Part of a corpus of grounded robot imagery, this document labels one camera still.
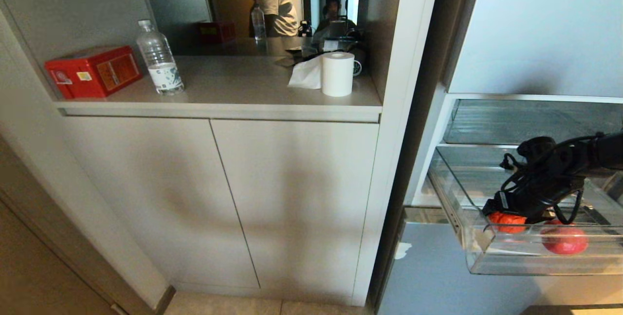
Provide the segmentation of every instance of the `man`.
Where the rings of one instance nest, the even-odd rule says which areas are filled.
[[[325,13],[325,19],[320,21],[318,24],[318,29],[316,31],[320,32],[323,29],[326,29],[331,25],[333,20],[338,20],[338,13],[342,8],[342,4],[340,0],[325,0],[325,8],[323,9],[323,13]],[[352,20],[347,20],[347,31],[350,29],[354,29],[357,26],[352,22]]]
[[[296,36],[298,17],[292,0],[258,0],[264,12],[266,34],[275,36]]]

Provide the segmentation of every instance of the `floor tile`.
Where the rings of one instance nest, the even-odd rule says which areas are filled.
[[[281,301],[179,292],[165,315],[279,315]]]
[[[368,315],[366,308],[284,301],[281,315]]]

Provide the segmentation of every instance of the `paper towel roll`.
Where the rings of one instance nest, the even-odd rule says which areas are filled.
[[[342,97],[352,92],[352,53],[325,53],[322,55],[322,93]]]

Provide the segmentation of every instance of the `red box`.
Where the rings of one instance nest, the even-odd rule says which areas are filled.
[[[236,38],[234,22],[199,22],[201,41],[206,44],[222,44]]]
[[[65,98],[106,97],[143,77],[129,46],[78,51],[45,68]]]

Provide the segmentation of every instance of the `wooden door frame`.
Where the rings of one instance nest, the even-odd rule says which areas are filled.
[[[115,309],[129,315],[161,315],[175,289],[150,308],[69,220],[0,135],[0,200],[57,257]]]

